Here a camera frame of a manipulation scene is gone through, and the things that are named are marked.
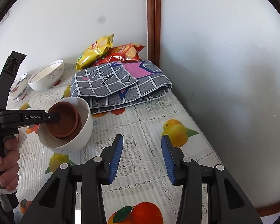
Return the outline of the person's left hand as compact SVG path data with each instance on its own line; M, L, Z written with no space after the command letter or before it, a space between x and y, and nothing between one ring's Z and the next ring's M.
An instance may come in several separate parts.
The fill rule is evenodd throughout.
M20 153L18 151L18 138L12 136L4 143L8 151L4 157L0 156L0 185L5 187L7 191L13 191L18 186L18 171L20 169L18 161Z

